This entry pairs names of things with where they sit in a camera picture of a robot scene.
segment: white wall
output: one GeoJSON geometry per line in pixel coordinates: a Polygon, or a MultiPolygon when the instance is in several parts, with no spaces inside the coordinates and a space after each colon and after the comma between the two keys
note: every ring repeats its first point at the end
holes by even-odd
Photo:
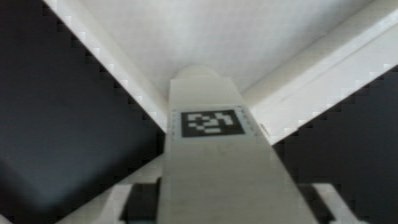
{"type": "Polygon", "coordinates": [[[159,94],[191,64],[243,91],[369,0],[81,0],[159,94]]]}

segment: black surface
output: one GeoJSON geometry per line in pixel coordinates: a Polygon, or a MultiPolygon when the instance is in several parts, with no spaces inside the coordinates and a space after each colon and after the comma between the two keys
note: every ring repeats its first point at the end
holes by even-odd
{"type": "Polygon", "coordinates": [[[15,224],[54,223],[159,153],[118,87],[42,2],[0,0],[0,214],[15,224]]]}
{"type": "Polygon", "coordinates": [[[120,220],[127,224],[156,222],[157,184],[134,184],[127,195],[120,220]]]}
{"type": "Polygon", "coordinates": [[[296,183],[330,182],[356,217],[371,224],[396,224],[398,67],[275,144],[275,150],[296,183]]]}

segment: black panel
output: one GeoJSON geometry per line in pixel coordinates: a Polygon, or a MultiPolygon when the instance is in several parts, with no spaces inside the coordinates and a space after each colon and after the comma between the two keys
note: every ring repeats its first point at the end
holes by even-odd
{"type": "Polygon", "coordinates": [[[275,144],[294,181],[330,182],[371,224],[398,223],[396,71],[398,67],[275,144]]]}
{"type": "Polygon", "coordinates": [[[49,224],[156,157],[163,133],[37,0],[0,1],[0,213],[49,224]]]}

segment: black and white square marker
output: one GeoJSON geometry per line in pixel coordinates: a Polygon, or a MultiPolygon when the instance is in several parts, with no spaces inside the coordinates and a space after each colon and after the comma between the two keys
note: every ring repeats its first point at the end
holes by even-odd
{"type": "Polygon", "coordinates": [[[182,137],[244,134],[234,110],[181,113],[182,137]]]}

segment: white ceiling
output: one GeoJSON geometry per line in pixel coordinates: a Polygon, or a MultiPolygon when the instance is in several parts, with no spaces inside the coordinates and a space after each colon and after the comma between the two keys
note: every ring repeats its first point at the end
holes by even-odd
{"type": "Polygon", "coordinates": [[[243,92],[371,0],[81,0],[166,97],[191,64],[243,92]]]}

